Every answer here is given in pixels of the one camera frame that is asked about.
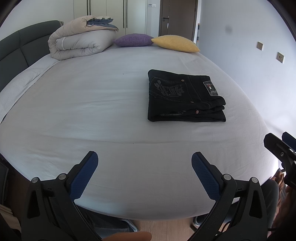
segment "yellow pillow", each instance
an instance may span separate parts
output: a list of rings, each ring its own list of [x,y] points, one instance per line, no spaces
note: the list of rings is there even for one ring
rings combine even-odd
[[[164,35],[151,39],[151,41],[165,49],[187,53],[195,53],[200,51],[194,42],[178,35]]]

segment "wardrobe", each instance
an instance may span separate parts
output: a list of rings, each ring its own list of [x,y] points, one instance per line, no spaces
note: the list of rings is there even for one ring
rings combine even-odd
[[[147,0],[74,0],[74,17],[109,16],[118,37],[146,33]]]

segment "wall socket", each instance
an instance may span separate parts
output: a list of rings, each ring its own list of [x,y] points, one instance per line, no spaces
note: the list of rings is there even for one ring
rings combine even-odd
[[[257,49],[263,49],[263,43],[257,42]]]
[[[283,63],[283,61],[284,61],[284,57],[285,56],[283,56],[281,53],[277,53],[277,55],[276,55],[276,59],[278,60],[278,61],[280,61],[281,63]]]

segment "blue gripper pad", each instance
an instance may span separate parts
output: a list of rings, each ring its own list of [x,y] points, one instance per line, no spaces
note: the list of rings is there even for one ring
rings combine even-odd
[[[191,164],[209,198],[217,202],[220,199],[219,183],[214,178],[211,171],[207,168],[206,164],[199,157],[198,153],[194,153],[192,155]]]
[[[296,151],[296,139],[291,136],[288,132],[284,132],[281,136],[283,142],[285,142],[289,147]]]
[[[81,197],[86,185],[88,184],[91,176],[96,170],[99,163],[98,155],[93,152],[91,156],[86,160],[85,164],[79,170],[70,184],[70,198],[71,201]]]

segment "gray upholstered headboard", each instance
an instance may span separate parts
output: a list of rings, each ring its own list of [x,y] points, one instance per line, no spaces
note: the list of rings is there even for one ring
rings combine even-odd
[[[61,25],[57,20],[37,23],[0,41],[0,91],[20,72],[49,54],[48,38]]]

